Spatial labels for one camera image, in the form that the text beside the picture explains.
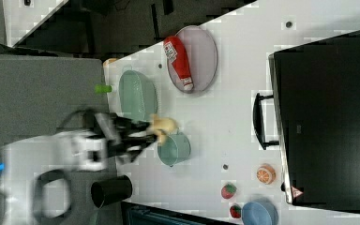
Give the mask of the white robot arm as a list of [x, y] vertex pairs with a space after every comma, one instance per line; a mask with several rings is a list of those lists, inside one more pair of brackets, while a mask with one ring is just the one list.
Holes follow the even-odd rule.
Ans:
[[73, 172], [94, 173], [109, 167], [108, 159], [135, 158], [159, 140], [153, 124], [115, 113], [79, 111], [82, 128], [37, 136], [3, 147], [5, 216], [3, 225], [55, 224], [72, 213], [69, 192]]

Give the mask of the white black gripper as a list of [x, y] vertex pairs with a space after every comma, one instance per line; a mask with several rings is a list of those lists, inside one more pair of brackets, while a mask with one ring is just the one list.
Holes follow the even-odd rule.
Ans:
[[126, 133], [147, 131], [152, 124], [132, 120], [118, 123], [118, 119], [119, 116], [114, 112], [89, 112], [87, 114], [87, 129], [92, 132], [93, 138], [106, 141], [107, 158], [118, 157], [122, 163], [132, 163], [157, 138], [130, 137], [124, 139], [123, 131]]

